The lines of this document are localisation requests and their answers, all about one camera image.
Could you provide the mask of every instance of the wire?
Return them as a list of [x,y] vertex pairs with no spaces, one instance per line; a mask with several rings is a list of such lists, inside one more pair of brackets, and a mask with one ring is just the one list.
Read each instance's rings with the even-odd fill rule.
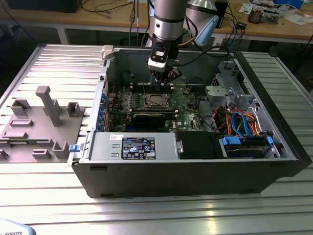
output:
[[202,98],[203,94],[205,94],[205,92],[204,92],[204,93],[202,93],[202,94],[200,95],[200,97],[199,97],[199,101],[198,101],[198,107],[197,107],[197,110],[198,110],[199,117],[200,117],[200,119],[204,122],[204,124],[205,124],[205,125],[207,125],[208,127],[210,127],[210,128],[211,128],[211,130],[212,130],[212,131],[214,131],[214,132],[218,132],[218,133],[219,133],[219,131],[218,131],[218,129],[217,129],[217,128],[215,128],[213,125],[210,125],[210,124],[209,124],[209,123],[207,123],[205,120],[203,120],[205,117],[209,117],[210,115],[206,115],[206,116],[202,117],[202,116],[201,116],[201,114],[200,114],[200,109],[199,109],[199,107],[200,107],[200,101],[201,101],[201,98]]
[[23,26],[21,26],[21,24],[20,24],[20,23],[8,12],[8,10],[4,7],[4,4],[3,4],[2,0],[0,0],[0,3],[1,3],[1,5],[2,5],[2,8],[4,9],[4,11],[8,14],[8,16],[9,16],[12,20],[14,20],[15,23],[17,23],[17,24],[19,25],[19,27],[21,27],[22,30],[24,30],[25,33],[26,33],[26,34],[34,41],[34,43],[37,45],[38,42],[24,29]]
[[191,21],[191,19],[187,15],[185,15],[185,19],[187,22],[188,29],[190,30],[190,26],[188,23],[188,22],[190,22],[192,24],[193,28],[195,29],[196,34],[195,34],[195,36],[192,36],[191,39],[189,39],[188,41],[186,41],[184,43],[177,44],[177,46],[179,46],[179,47],[185,46],[185,45],[191,43],[192,41],[195,42],[195,39],[197,38],[197,35],[198,35],[197,26]]
[[306,46],[304,47],[304,51],[308,48],[308,46],[309,46],[310,42],[312,41],[312,39],[313,39],[313,34],[312,34],[310,40],[308,41],[308,43],[306,44]]
[[128,34],[128,44],[131,46],[131,32],[132,32],[133,24],[131,23],[131,26],[129,27],[129,34]]
[[149,27],[150,27],[150,7],[149,7],[149,2],[147,2],[147,7],[148,7],[148,9],[147,9],[147,11],[148,11],[148,27],[146,28],[146,31],[143,34],[143,37],[141,39],[141,43],[140,43],[141,47],[143,47],[144,38],[145,38],[145,36],[146,36],[146,34],[147,34],[148,30],[149,30]]
[[[93,8],[95,11],[101,11],[99,9],[100,6],[104,6],[104,5],[111,5],[113,3],[115,3],[117,0],[113,0],[112,2],[109,2],[109,3],[103,3],[103,4],[99,4],[99,5],[96,5],[95,4],[95,0],[93,0]],[[110,11],[106,11],[106,12],[96,12],[98,15],[101,15],[101,16],[105,16],[107,18],[111,18],[111,16],[109,15],[109,13],[111,13]]]
[[114,93],[114,90],[115,90],[115,80],[113,80],[113,90],[112,90],[111,96]]
[[235,116],[236,116],[237,114],[240,114],[240,115],[242,116],[242,118],[243,118],[243,123],[244,123],[244,128],[245,128],[245,132],[246,132],[246,134],[247,134],[248,136],[250,136],[250,135],[251,135],[251,132],[250,132],[250,130],[249,130],[249,128],[248,128],[248,124],[247,124],[245,115],[244,115],[243,113],[241,113],[241,112],[235,112],[235,113],[233,114],[233,116],[231,117],[231,126],[232,126],[233,130],[234,130],[240,137],[243,137],[243,134],[241,134],[241,133],[237,130],[236,126],[235,126]]
[[136,3],[136,0],[134,0],[134,2],[133,2],[133,7],[132,7],[132,10],[131,10],[131,16],[129,18],[129,21],[131,23],[131,26],[129,28],[129,34],[128,34],[128,44],[129,44],[129,46],[131,46],[131,32],[132,32],[133,23],[135,21],[135,16],[136,16],[135,3]]
[[201,82],[205,85],[204,80],[203,80],[202,78],[200,78],[200,77],[190,77],[190,78],[188,78],[187,81],[186,81],[186,83],[185,83],[185,85],[188,85],[188,82],[189,82],[191,79],[193,79],[193,78],[198,79],[199,81],[201,81]]
[[122,6],[127,6],[127,5],[129,5],[129,4],[132,4],[133,2],[131,1],[131,2],[129,2],[129,3],[126,3],[126,4],[123,4],[123,5],[119,5],[119,6],[116,6],[116,7],[113,7],[113,8],[110,8],[110,9],[106,9],[106,10],[101,10],[101,11],[95,11],[95,10],[89,10],[89,9],[86,9],[85,7],[84,7],[84,4],[86,3],[86,2],[88,2],[89,0],[85,0],[83,3],[82,3],[82,9],[84,9],[85,11],[89,11],[89,12],[106,12],[106,11],[111,11],[111,10],[114,10],[114,9],[117,9],[117,8],[119,8],[119,7],[122,7]]
[[229,53],[230,53],[229,50],[228,50],[227,48],[223,47],[223,46],[213,46],[213,47],[210,47],[210,48],[208,48],[208,49],[202,51],[199,55],[197,55],[197,56],[196,56],[194,59],[192,59],[191,61],[186,62],[186,63],[184,63],[184,64],[176,64],[176,66],[177,66],[177,67],[182,67],[182,66],[189,65],[189,64],[191,64],[192,62],[195,62],[195,61],[196,61],[198,58],[200,58],[201,56],[203,56],[206,52],[211,51],[212,49],[215,49],[215,48],[224,48],[224,49],[226,49],[226,51],[227,51],[227,54],[226,54],[226,55],[215,56],[215,57],[219,57],[219,58],[226,57],[226,56],[228,56]]
[[233,41],[231,42],[231,46],[230,46],[230,49],[232,50],[233,49],[233,46],[234,46],[234,42],[236,41],[236,35],[237,35],[237,28],[235,26],[235,23],[231,20],[231,19],[228,19],[232,24],[233,24],[233,27],[235,29],[235,33],[234,33],[234,39]]
[[149,4],[150,4],[150,6],[154,9],[154,8],[155,8],[155,6],[153,6],[153,4],[152,4],[151,0],[148,0],[148,2],[149,2]]
[[137,46],[139,46],[139,0],[137,0]]

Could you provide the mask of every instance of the cable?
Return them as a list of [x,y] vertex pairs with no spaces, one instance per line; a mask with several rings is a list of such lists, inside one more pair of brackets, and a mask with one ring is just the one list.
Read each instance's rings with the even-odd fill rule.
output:
[[235,26],[235,23],[231,20],[231,19],[228,19],[232,24],[233,24],[233,29],[235,30],[235,33],[234,33],[234,39],[233,41],[231,42],[231,46],[230,46],[230,49],[232,50],[233,46],[234,46],[234,42],[236,41],[236,35],[237,35],[237,28]]
[[312,39],[313,39],[313,34],[312,34],[310,40],[308,41],[308,43],[306,44],[306,46],[304,47],[304,51],[308,48],[308,46],[309,46],[310,42],[312,41]]
[[148,9],[147,9],[147,11],[148,11],[148,27],[146,28],[146,31],[143,34],[143,37],[141,39],[141,43],[140,43],[141,47],[143,47],[144,38],[145,38],[145,36],[146,36],[146,34],[147,34],[148,30],[149,30],[149,27],[150,27],[150,7],[149,7],[149,2],[147,2],[147,7],[148,7]]
[[[101,11],[100,9],[99,9],[99,7],[100,6],[104,6],[104,5],[111,5],[111,4],[113,4],[113,3],[115,3],[117,0],[113,0],[112,2],[110,2],[110,3],[103,3],[103,4],[99,4],[99,5],[96,5],[95,4],[95,0],[93,0],[93,8],[94,8],[94,10],[95,11]],[[111,16],[109,15],[109,13],[111,13],[110,11],[106,11],[106,12],[96,12],[98,15],[101,15],[101,16],[105,16],[105,17],[107,17],[107,18],[111,18]]]
[[202,116],[201,116],[201,114],[200,114],[199,107],[200,107],[201,97],[203,96],[203,94],[205,94],[205,92],[204,92],[204,93],[202,93],[202,94],[200,95],[200,98],[199,98],[199,101],[198,101],[198,107],[197,107],[197,110],[198,110],[199,117],[200,117],[200,119],[204,122],[204,124],[205,124],[205,125],[207,125],[208,127],[210,127],[210,128],[211,128],[211,130],[212,130],[212,131],[214,131],[214,132],[218,132],[218,133],[219,133],[219,131],[218,131],[218,129],[217,129],[217,128],[215,128],[214,126],[210,125],[210,124],[209,124],[209,123],[207,123],[205,120],[203,120],[205,117],[209,117],[210,115],[206,115],[206,116],[202,117]]
[[310,42],[312,41],[313,39],[313,34],[312,36],[310,37],[308,43],[306,44],[306,46],[304,47],[304,52],[303,52],[303,55],[302,57],[300,58],[300,60],[298,60],[298,62],[294,65],[294,68],[293,68],[293,71],[292,73],[293,74],[296,74],[298,72],[298,70],[301,68],[302,64],[307,60],[307,58],[310,56],[310,54],[313,52],[313,45],[311,45],[311,48],[309,50],[307,50],[307,48],[309,47],[310,45]]
[[129,44],[129,46],[131,46],[131,32],[132,32],[133,23],[135,22],[135,16],[136,16],[136,11],[135,11],[136,0],[134,0],[134,2],[132,2],[132,3],[133,3],[133,7],[132,7],[131,15],[130,15],[130,18],[129,18],[129,21],[131,23],[131,26],[129,28],[129,34],[128,34],[128,44]]
[[232,126],[233,130],[234,130],[240,137],[244,137],[243,134],[241,134],[241,133],[237,130],[236,126],[235,126],[235,116],[236,116],[237,114],[240,114],[240,115],[242,116],[246,134],[247,134],[248,136],[250,136],[250,135],[251,135],[251,131],[250,131],[250,129],[248,128],[248,124],[247,124],[245,115],[244,115],[243,113],[235,112],[235,113],[233,114],[233,116],[231,117],[231,126]]
[[176,67],[182,67],[182,66],[189,65],[189,64],[191,64],[192,62],[196,61],[196,60],[197,60],[198,58],[200,58],[201,56],[203,56],[206,52],[211,51],[212,49],[215,49],[215,48],[224,48],[224,49],[226,49],[226,51],[227,51],[227,54],[226,54],[226,55],[215,56],[215,57],[222,58],[222,57],[228,56],[229,53],[230,53],[229,50],[228,50],[227,48],[223,47],[223,46],[213,46],[213,47],[210,47],[210,48],[208,48],[208,49],[202,51],[198,56],[196,56],[196,57],[195,57],[194,59],[192,59],[191,61],[186,62],[186,63],[184,63],[184,64],[176,64],[175,66],[176,66]]
[[153,6],[153,4],[152,4],[151,0],[148,0],[148,2],[149,2],[149,4],[150,4],[150,6],[154,9],[154,8],[155,8],[155,6]]
[[129,27],[129,34],[128,34],[128,44],[131,46],[131,32],[132,32],[133,24],[131,23],[131,26]]
[[200,78],[200,77],[190,77],[190,78],[188,78],[188,80],[186,81],[185,85],[188,85],[188,82],[189,82],[191,79],[193,79],[193,78],[198,79],[199,81],[201,81],[201,82],[205,85],[204,80],[203,80],[202,78]]
[[137,46],[139,46],[139,0],[137,0]]
[[89,0],[85,0],[83,3],[82,3],[82,9],[84,9],[85,11],[89,11],[89,12],[106,12],[106,11],[111,11],[111,10],[114,10],[114,9],[117,9],[117,8],[119,8],[119,7],[122,7],[122,6],[127,6],[127,5],[129,5],[129,4],[132,4],[133,2],[131,1],[131,2],[129,2],[129,3],[126,3],[126,4],[123,4],[123,5],[119,5],[119,6],[116,6],[116,7],[113,7],[113,8],[110,8],[110,9],[106,9],[106,10],[101,10],[101,11],[92,11],[92,10],[89,10],[89,9],[86,9],[85,7],[84,7],[84,4],[86,3],[86,2],[88,2]]
[[26,33],[26,34],[34,41],[34,43],[37,45],[38,42],[24,29],[23,26],[21,26],[21,24],[20,24],[20,23],[8,12],[8,10],[4,7],[4,4],[3,4],[2,0],[0,0],[0,3],[1,3],[1,5],[2,5],[2,8],[4,9],[4,11],[8,14],[8,16],[9,16],[12,20],[14,20],[15,23],[17,23],[17,24],[19,25],[19,27],[21,27],[22,30],[24,30],[25,33]]

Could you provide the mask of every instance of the black cable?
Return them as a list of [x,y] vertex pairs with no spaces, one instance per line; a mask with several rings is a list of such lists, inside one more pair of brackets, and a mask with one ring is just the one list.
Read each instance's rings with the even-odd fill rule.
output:
[[308,43],[306,44],[306,46],[304,47],[304,52],[302,57],[300,58],[300,60],[297,60],[298,62],[294,65],[293,74],[296,74],[298,72],[298,70],[301,68],[302,64],[307,60],[307,58],[310,56],[310,54],[313,52],[313,45],[311,45],[311,48],[309,50],[307,50],[308,46],[310,45],[311,40],[313,39],[313,34],[310,37]]
[[154,9],[154,8],[155,8],[155,6],[153,6],[153,4],[152,4],[151,0],[148,0],[148,2],[149,2],[149,4],[150,4],[150,6]]
[[218,131],[213,125],[210,125],[210,124],[207,123],[205,120],[203,120],[203,119],[206,118],[206,117],[211,117],[211,115],[205,115],[205,116],[202,117],[201,114],[200,114],[200,109],[199,109],[199,107],[200,107],[201,97],[203,96],[203,94],[205,94],[205,92],[200,95],[200,98],[199,98],[199,101],[198,101],[197,110],[198,110],[199,117],[200,117],[200,119],[203,121],[203,123],[204,123],[205,125],[207,125],[208,127],[211,128],[212,131],[219,133],[219,131]]
[[[195,29],[195,37],[197,37],[198,35],[198,28],[197,26],[195,25],[195,23],[193,23],[193,21],[188,17],[188,16],[185,16],[185,20],[186,20],[186,24],[187,24],[187,27],[188,27],[188,30],[190,30],[190,25],[189,23],[193,26],[193,28]],[[193,40],[193,43],[194,45],[196,46],[196,48],[198,48],[199,51],[203,51],[203,49],[196,43],[196,40]],[[218,55],[214,55],[214,54],[208,54],[207,52],[205,52],[205,54],[207,56],[210,56],[210,57],[215,57],[215,58],[221,58],[221,57],[224,57],[224,56],[218,56]]]
[[134,2],[132,2],[132,3],[133,3],[133,7],[132,7],[131,15],[130,15],[130,18],[129,18],[129,22],[131,23],[131,26],[129,28],[129,34],[128,34],[128,44],[129,44],[129,46],[131,46],[131,32],[132,32],[133,23],[135,22],[135,16],[136,16],[136,11],[135,11],[136,0],[134,0]]
[[131,46],[131,32],[132,32],[133,24],[129,27],[129,34],[128,34],[128,45]]
[[140,46],[143,47],[143,42],[144,42],[144,39],[145,39],[145,36],[149,30],[149,27],[150,27],[150,8],[149,8],[149,2],[147,2],[147,6],[148,6],[148,27],[146,28],[146,31],[145,33],[143,34],[143,37],[141,39],[141,43],[140,43]]
[[204,80],[203,80],[202,78],[200,78],[200,77],[190,77],[190,78],[188,78],[188,80],[186,81],[185,84],[188,85],[188,82],[189,82],[191,79],[193,79],[193,78],[198,79],[199,81],[201,81],[201,82],[205,85]]
[[139,0],[137,0],[137,46],[139,46]]
[[223,47],[223,46],[213,46],[213,47],[210,47],[210,48],[204,50],[203,52],[201,52],[199,55],[197,55],[197,56],[196,56],[194,59],[192,59],[191,61],[186,62],[186,63],[184,63],[184,64],[177,64],[177,65],[175,65],[175,66],[176,66],[176,67],[182,67],[182,66],[189,65],[189,64],[191,64],[192,62],[196,61],[196,60],[197,60],[199,57],[201,57],[202,55],[206,54],[208,51],[211,51],[212,49],[215,49],[215,48],[223,48],[223,49],[225,49],[225,50],[227,51],[227,54],[226,54],[226,55],[222,55],[222,56],[214,55],[214,57],[223,58],[223,57],[228,56],[229,53],[230,53],[229,50],[228,50],[228,48],[226,48],[226,47]]
[[12,20],[14,20],[15,23],[17,23],[17,24],[19,25],[19,27],[21,27],[21,28],[25,31],[25,33],[26,33],[26,34],[34,41],[34,43],[37,45],[38,42],[24,29],[23,26],[21,26],[21,24],[20,24],[20,23],[8,12],[8,10],[4,7],[4,4],[3,4],[2,0],[0,0],[0,3],[1,3],[1,5],[2,5],[2,8],[4,9],[4,11],[8,14],[8,16],[9,16]]
[[[233,11],[231,10],[231,8],[230,8],[229,5],[227,5],[227,8],[230,10],[230,13],[225,12],[225,14],[231,15],[232,18],[233,18],[232,21],[234,22],[234,25],[237,25],[238,21],[237,21],[237,18],[235,17],[235,15],[233,14]],[[228,38],[227,41],[226,41],[226,45],[228,44],[228,41],[229,41],[231,35],[234,33],[234,30],[235,30],[235,29],[232,28],[232,32],[231,32],[231,34],[229,35],[229,38]]]
[[304,51],[307,49],[307,47],[309,46],[309,44],[310,44],[310,42],[312,41],[312,39],[313,39],[313,34],[312,34],[310,40],[308,41],[308,43],[306,44],[306,46],[305,46],[305,48],[304,48]]
[[131,1],[131,2],[127,3],[127,4],[119,5],[119,6],[116,6],[116,7],[110,8],[110,9],[106,9],[106,10],[101,10],[101,11],[94,11],[94,10],[93,10],[93,11],[91,11],[91,10],[88,10],[88,9],[86,9],[86,8],[84,7],[84,4],[85,4],[86,2],[88,2],[88,1],[89,1],[89,0],[85,0],[85,1],[82,3],[82,9],[84,9],[85,11],[89,11],[89,12],[106,12],[106,11],[111,11],[111,10],[117,9],[117,8],[119,8],[119,7],[127,6],[127,5],[133,3],[133,2]]
[[188,29],[190,30],[190,26],[189,26],[189,23],[188,22],[190,22],[190,24],[192,25],[192,27],[195,29],[195,35],[194,35],[194,37],[196,38],[197,37],[197,35],[198,35],[198,28],[197,28],[197,26],[195,25],[195,23],[193,23],[192,22],[192,20],[187,16],[187,15],[185,15],[185,18],[187,19],[187,27],[188,27]]

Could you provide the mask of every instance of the electronic device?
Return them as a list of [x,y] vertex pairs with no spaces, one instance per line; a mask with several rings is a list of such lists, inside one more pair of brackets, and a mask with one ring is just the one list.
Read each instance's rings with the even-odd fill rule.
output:
[[[93,198],[259,193],[310,165],[300,143],[308,140],[293,132],[310,95],[273,55],[179,50],[186,8],[156,0],[152,48],[73,46],[58,58],[49,53],[63,47],[37,48],[0,100],[13,113],[0,160],[68,159]],[[42,77],[33,93],[20,92],[22,78]],[[92,92],[53,99],[51,90],[63,89],[54,82],[92,84]],[[288,100],[301,104],[291,104],[296,112],[286,112]]]
[[7,0],[11,9],[45,10],[75,13],[82,0]]
[[68,162],[90,197],[261,192],[310,164],[249,63],[264,55],[203,56],[158,89],[149,53],[102,49],[90,132]]

